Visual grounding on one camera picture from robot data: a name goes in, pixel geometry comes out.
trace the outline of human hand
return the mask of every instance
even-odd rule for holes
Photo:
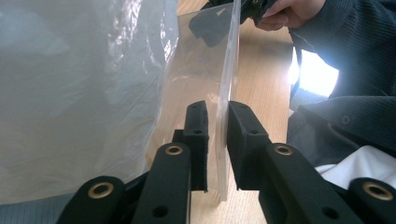
[[[279,30],[283,26],[300,28],[322,9],[325,0],[276,0],[257,25],[265,31]]]

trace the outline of white cloth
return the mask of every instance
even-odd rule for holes
[[[359,177],[371,177],[396,189],[396,159],[375,147],[361,147],[338,164],[316,169],[327,181],[343,189]]]

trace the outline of person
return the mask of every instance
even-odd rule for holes
[[[277,0],[257,25],[284,26],[296,48],[339,70],[328,100],[290,117],[287,143],[317,168],[353,161],[333,175],[344,188],[361,176],[396,188],[396,1]]]

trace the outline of dark sweater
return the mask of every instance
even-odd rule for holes
[[[327,0],[290,34],[340,74],[332,99],[300,106],[290,118],[288,143],[315,166],[363,145],[396,157],[396,1]]]

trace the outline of table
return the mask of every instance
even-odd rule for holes
[[[199,10],[206,0],[179,0],[177,14]],[[288,30],[264,32],[248,20],[240,27],[236,101],[249,105],[273,142],[286,142],[293,47]],[[230,176],[227,202],[216,192],[193,192],[191,223],[265,223],[258,191],[236,190]]]

